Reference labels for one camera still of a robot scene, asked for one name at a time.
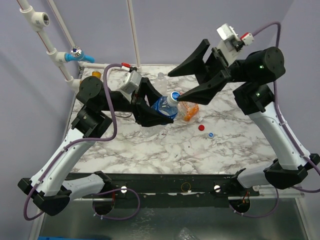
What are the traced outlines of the clear bottle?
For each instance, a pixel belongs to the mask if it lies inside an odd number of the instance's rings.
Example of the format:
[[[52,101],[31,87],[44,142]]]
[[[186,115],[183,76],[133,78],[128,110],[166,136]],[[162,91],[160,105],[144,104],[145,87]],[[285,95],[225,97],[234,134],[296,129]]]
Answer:
[[[167,79],[162,72],[159,72],[154,80],[154,87],[163,96],[167,94]]]

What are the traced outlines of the blue label water bottle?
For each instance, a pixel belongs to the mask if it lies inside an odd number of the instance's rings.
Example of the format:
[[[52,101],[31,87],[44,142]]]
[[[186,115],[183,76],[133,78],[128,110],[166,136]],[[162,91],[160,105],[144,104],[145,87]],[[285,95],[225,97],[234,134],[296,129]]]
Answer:
[[[156,110],[161,115],[174,120],[178,114],[178,97],[180,93],[177,91],[173,91],[168,96],[160,97],[153,105],[152,109]],[[164,128],[166,124],[156,125],[152,127],[141,127],[140,132],[145,137],[151,137],[159,134]]]

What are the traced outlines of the red bottle cap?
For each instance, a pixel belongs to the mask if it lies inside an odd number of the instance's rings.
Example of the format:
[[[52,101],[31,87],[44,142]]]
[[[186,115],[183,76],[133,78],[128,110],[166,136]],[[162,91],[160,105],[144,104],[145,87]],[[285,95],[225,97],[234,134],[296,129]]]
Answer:
[[[199,129],[200,131],[204,131],[204,130],[205,130],[205,126],[201,124],[201,125],[198,127],[198,129]]]

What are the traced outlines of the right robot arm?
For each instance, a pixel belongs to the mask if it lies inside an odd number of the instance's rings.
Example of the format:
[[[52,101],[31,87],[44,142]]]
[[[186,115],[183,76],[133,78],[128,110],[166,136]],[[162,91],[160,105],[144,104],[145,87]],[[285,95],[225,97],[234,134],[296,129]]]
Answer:
[[[207,60],[203,56],[210,48],[207,39],[180,65],[168,73],[169,77],[193,75],[198,86],[179,97],[181,102],[207,105],[228,83],[240,83],[233,91],[238,107],[262,131],[276,158],[271,165],[239,170],[230,183],[230,191],[241,196],[248,188],[272,185],[277,189],[295,188],[320,162],[294,136],[276,106],[275,92],[268,84],[285,74],[282,51],[273,46],[255,51],[246,59],[228,64],[223,52],[214,47]]]

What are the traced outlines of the orange plastic jar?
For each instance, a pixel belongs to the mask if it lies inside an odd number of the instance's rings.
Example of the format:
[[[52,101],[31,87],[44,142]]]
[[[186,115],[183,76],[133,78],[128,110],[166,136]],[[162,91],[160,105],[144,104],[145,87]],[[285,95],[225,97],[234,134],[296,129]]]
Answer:
[[[192,102],[180,101],[177,108],[180,117],[185,122],[189,122],[199,112],[199,105]]]

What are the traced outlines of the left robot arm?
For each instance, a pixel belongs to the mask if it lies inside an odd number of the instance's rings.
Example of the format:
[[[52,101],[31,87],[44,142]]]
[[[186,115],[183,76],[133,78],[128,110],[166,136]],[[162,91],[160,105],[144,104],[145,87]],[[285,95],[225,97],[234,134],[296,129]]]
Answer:
[[[71,123],[71,129],[47,163],[31,178],[22,178],[17,186],[27,195],[23,216],[27,221],[46,213],[59,214],[72,200],[98,195],[107,197],[111,179],[96,171],[87,177],[66,180],[67,175],[83,154],[96,142],[110,142],[118,133],[116,112],[131,112],[137,124],[154,127],[172,124],[173,117],[153,108],[161,94],[149,79],[129,75],[124,90],[110,90],[109,77],[100,80],[90,76],[82,80],[76,98],[83,107]]]

